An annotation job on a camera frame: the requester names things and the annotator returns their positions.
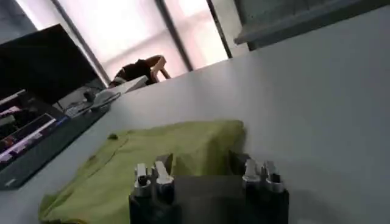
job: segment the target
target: person's arm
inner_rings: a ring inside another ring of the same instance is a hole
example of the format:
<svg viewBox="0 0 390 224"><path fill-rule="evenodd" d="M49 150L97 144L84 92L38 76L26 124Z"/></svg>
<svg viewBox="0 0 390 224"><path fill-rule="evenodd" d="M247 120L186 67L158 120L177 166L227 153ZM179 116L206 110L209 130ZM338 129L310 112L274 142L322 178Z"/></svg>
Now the person's arm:
<svg viewBox="0 0 390 224"><path fill-rule="evenodd" d="M158 82L157 73L161 71L163 76L166 79L170 79L171 76L166 72L164 65L166 64L166 60L162 55L156 55L150 58L147 58L146 64L151 68L151 76L155 82Z"/></svg>

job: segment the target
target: desk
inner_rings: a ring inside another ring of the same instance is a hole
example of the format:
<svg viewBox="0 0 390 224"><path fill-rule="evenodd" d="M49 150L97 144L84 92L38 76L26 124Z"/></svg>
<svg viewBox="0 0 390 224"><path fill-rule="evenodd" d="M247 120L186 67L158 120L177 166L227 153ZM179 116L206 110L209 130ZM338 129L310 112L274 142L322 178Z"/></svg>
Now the desk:
<svg viewBox="0 0 390 224"><path fill-rule="evenodd" d="M109 133L241 119L245 151L275 161L291 223L389 223L390 8L125 94L21 189L0 192L1 223L37 223Z"/></svg>
<svg viewBox="0 0 390 224"><path fill-rule="evenodd" d="M102 92L110 91L113 93L121 93L121 94L129 93L131 91L134 91L136 89L139 89L141 87L146 86L146 82L147 82L147 77L145 75L143 75L143 76L138 77L136 79L133 79L131 81L125 82L122 85L116 86L114 88L105 89Z"/></svg>

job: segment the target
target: computer monitor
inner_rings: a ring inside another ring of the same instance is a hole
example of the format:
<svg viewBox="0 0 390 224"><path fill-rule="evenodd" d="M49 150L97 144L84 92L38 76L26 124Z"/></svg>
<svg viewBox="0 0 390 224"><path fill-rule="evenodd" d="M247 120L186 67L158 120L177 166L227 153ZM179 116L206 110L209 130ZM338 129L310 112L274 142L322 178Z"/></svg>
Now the computer monitor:
<svg viewBox="0 0 390 224"><path fill-rule="evenodd" d="M61 25L0 45L0 98L26 89L54 104L97 78Z"/></svg>

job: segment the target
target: cable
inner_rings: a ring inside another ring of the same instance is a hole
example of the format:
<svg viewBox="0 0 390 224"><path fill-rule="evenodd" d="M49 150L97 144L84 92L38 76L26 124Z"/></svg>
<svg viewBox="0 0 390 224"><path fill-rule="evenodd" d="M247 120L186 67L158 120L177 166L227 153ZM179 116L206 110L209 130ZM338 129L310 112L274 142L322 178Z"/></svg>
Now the cable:
<svg viewBox="0 0 390 224"><path fill-rule="evenodd" d="M99 91L103 91L104 90L103 88L100 88L100 87L97 87L97 86L85 85L84 87L91 88L91 89L96 89L96 90L99 90Z"/></svg>
<svg viewBox="0 0 390 224"><path fill-rule="evenodd" d="M77 117L81 114L84 114L87 111L96 111L102 107L107 106L108 104L112 103L114 100L119 98L121 96L121 93L116 93L106 99L104 99L102 102L87 102L87 101L79 101L79 102L73 102L71 103L65 110L64 113L68 115L69 117Z"/></svg>
<svg viewBox="0 0 390 224"><path fill-rule="evenodd" d="M58 105L58 107L62 110L62 112L64 111L64 109L63 109L63 107L61 106L61 104L60 104L60 102L58 101L57 102L57 105Z"/></svg>

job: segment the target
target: gray panel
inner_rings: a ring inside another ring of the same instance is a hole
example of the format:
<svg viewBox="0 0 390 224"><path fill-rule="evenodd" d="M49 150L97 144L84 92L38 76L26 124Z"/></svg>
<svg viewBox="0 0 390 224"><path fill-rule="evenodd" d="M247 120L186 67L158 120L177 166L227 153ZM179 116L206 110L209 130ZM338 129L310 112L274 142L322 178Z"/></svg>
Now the gray panel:
<svg viewBox="0 0 390 224"><path fill-rule="evenodd" d="M36 31L14 0L0 1L0 44Z"/></svg>
<svg viewBox="0 0 390 224"><path fill-rule="evenodd" d="M278 13L278 20L292 16L294 14L294 3L288 2L275 8L275 12Z"/></svg>
<svg viewBox="0 0 390 224"><path fill-rule="evenodd" d="M322 5L323 0L306 0L306 2L309 6L309 9L311 9L313 7L318 7L319 5Z"/></svg>
<svg viewBox="0 0 390 224"><path fill-rule="evenodd" d="M305 10L305 4L294 2L294 16L286 16L277 23L264 25L258 20L245 24L241 33L234 39L236 44L250 41L260 42L259 46L275 43L300 33L308 32L322 26L335 23L342 19L377 9L387 4L387 0L331 0L319 7Z"/></svg>
<svg viewBox="0 0 390 224"><path fill-rule="evenodd" d="M237 1L242 10L245 21L250 21L254 18L258 18L262 13L273 9L278 5L282 5L286 0L243 0Z"/></svg>

